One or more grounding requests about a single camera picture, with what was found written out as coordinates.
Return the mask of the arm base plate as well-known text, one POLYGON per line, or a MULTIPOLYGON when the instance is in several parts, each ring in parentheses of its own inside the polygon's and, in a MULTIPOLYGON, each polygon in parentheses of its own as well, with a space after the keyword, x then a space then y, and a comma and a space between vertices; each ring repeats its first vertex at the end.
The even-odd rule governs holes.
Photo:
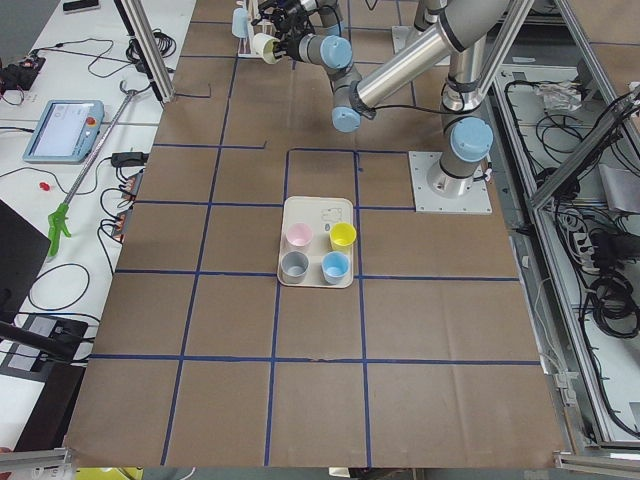
POLYGON ((417 213, 489 215, 492 213, 487 182, 480 166, 466 179, 447 175, 440 165, 441 152, 409 151, 409 171, 417 213))

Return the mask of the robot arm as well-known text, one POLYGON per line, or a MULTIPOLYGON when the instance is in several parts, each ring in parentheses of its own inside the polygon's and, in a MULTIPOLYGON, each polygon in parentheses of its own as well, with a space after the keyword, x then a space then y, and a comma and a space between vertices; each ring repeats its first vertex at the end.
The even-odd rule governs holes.
POLYGON ((415 37, 366 76, 354 65, 337 1, 263 1, 253 22, 267 20, 275 29, 269 45, 259 49, 265 62, 289 57, 325 70, 333 95, 332 124, 351 133, 363 117, 374 118, 376 107, 401 87, 484 38, 507 6, 506 1, 443 2, 432 22, 417 19, 415 37))
POLYGON ((441 26, 454 47, 441 92, 445 147, 427 173, 430 188, 447 199, 460 198, 491 178, 487 156, 494 134, 475 113, 485 97, 486 36, 495 24, 484 21, 489 6, 484 1, 421 1, 414 18, 416 34, 441 26))

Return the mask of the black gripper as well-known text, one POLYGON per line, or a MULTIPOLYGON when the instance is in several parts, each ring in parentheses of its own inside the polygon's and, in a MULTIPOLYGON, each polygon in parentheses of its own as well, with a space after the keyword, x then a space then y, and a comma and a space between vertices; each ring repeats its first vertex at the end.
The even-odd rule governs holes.
POLYGON ((302 40, 315 33, 309 16, 300 1, 267 0, 259 4, 259 19, 270 21, 275 28, 276 57, 301 57, 302 40))

